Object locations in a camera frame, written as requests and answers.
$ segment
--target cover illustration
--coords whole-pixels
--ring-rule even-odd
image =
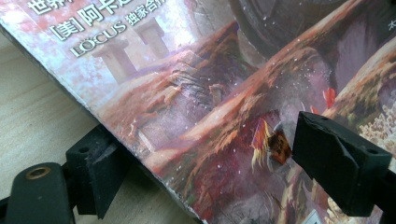
[[[203,222],[381,216],[344,215],[290,155],[310,111],[396,156],[391,1],[0,0],[0,29]]]

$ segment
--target book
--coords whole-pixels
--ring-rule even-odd
[[[0,3],[0,30],[192,216],[379,220],[378,208],[370,217],[343,214],[290,155],[299,111],[334,119],[395,155],[390,1]]]

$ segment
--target black plastic part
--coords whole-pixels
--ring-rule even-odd
[[[300,112],[293,159],[315,178],[351,217],[368,217],[378,178],[388,172],[391,154],[325,117]]]
[[[74,181],[70,185],[76,190],[69,192],[70,200],[79,214],[105,216],[131,165],[123,153],[126,149],[102,125],[66,152],[67,172]]]
[[[19,173],[8,199],[6,223],[74,223],[62,167],[41,163]]]
[[[382,223],[396,223],[396,174],[387,171],[374,184],[372,199],[384,211]]]
[[[0,200],[0,224],[6,223],[8,198]]]

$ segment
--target fantasy artwork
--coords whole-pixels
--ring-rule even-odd
[[[290,156],[299,111],[396,156],[391,1],[0,0],[0,24],[203,222],[381,217]]]

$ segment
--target red creature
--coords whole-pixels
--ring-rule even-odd
[[[274,165],[282,165],[291,155],[291,149],[283,132],[282,123],[279,122],[273,131],[270,133],[268,124],[264,119],[259,119],[259,123],[254,133],[251,146],[254,148],[253,158],[251,160],[251,167],[254,169],[256,162],[260,167],[264,164],[264,159],[267,160],[268,169],[273,172]]]

